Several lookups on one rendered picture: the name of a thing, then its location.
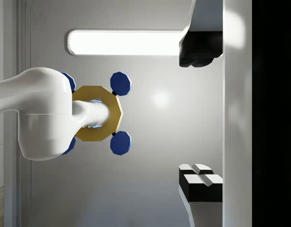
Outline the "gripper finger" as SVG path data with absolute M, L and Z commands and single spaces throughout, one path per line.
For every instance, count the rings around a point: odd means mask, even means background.
M 207 66 L 223 54 L 222 47 L 222 31 L 188 31 L 179 43 L 179 66 Z
M 179 185 L 188 202 L 222 202 L 223 179 L 203 164 L 181 164 Z

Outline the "drone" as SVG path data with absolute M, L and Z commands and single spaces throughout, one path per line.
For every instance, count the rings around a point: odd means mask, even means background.
M 74 137 L 82 141 L 102 141 L 112 135 L 110 149 L 114 154 L 121 156 L 131 148 L 132 139 L 127 132 L 117 132 L 123 116 L 117 95 L 128 94 L 131 89 L 131 81 L 126 74 L 116 72 L 112 75 L 110 84 L 112 92 L 103 86 L 82 86 L 77 91 L 72 91 L 74 101 L 103 103 L 110 111 L 110 117 L 105 124 L 84 126 L 78 130 Z

